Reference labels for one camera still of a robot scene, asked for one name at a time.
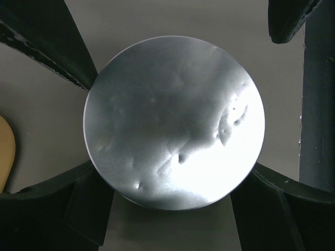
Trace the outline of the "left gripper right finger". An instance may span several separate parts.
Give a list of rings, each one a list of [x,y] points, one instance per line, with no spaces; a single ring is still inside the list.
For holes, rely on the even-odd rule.
[[[230,198],[242,250],[334,250],[334,194],[257,163]]]

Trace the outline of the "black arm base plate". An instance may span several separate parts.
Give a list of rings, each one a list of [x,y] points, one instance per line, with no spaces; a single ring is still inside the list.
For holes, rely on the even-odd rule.
[[[305,26],[299,181],[334,193],[334,1]]]

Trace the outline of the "clear round jar lid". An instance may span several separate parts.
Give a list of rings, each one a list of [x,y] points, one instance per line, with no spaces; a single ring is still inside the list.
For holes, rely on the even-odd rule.
[[[260,93],[229,53],[161,36],[114,56],[88,92],[88,155],[129,201],[163,211],[208,206],[250,174],[265,135]]]

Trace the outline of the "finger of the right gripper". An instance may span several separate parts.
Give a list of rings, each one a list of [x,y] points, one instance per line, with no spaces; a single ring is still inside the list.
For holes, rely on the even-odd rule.
[[[288,43],[321,3],[320,0],[269,0],[268,27],[273,43]]]
[[[1,1],[1,43],[86,91],[97,76],[64,0]]]

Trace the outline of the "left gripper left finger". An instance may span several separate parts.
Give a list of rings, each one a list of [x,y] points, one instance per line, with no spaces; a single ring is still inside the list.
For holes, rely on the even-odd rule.
[[[98,250],[113,196],[91,162],[2,193],[1,250]]]

